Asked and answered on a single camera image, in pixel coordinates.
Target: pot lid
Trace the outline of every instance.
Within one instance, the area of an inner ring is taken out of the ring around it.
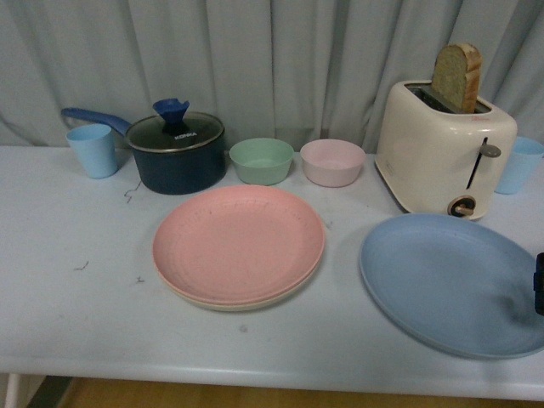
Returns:
[[[164,110],[167,103],[170,110]],[[159,115],[135,122],[127,130],[127,142],[134,148],[154,153],[173,153],[196,149],[211,143],[224,133],[223,123],[215,116],[187,112],[189,102],[165,99],[153,105]]]

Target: toast slice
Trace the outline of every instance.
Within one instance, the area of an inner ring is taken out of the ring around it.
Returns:
[[[474,113],[481,65],[482,57],[473,45],[446,45],[436,58],[431,88],[462,113]]]

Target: gray curtain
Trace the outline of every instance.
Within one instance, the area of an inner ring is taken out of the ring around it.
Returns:
[[[0,145],[66,145],[76,106],[130,122],[159,99],[275,137],[376,151],[389,89],[447,43],[483,55],[479,94],[544,142],[542,0],[0,0]]]

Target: table surface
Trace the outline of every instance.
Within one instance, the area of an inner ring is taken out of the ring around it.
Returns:
[[[85,177],[67,148],[0,147],[0,371],[183,383],[544,400],[544,352],[470,360],[419,343],[366,291],[366,235],[402,211],[369,156],[351,185],[310,183],[296,155],[275,188],[326,226],[319,268],[288,299],[246,312],[196,307],[150,255],[158,224],[194,195],[139,182],[130,150],[110,178]],[[478,221],[544,250],[544,166]],[[229,166],[213,188],[241,184]]]

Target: glass lid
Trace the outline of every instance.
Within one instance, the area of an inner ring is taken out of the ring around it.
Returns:
[[[160,115],[135,122],[127,131],[127,142],[142,151],[173,153],[207,145],[223,133],[223,123],[215,116],[187,112],[176,123],[167,123]]]

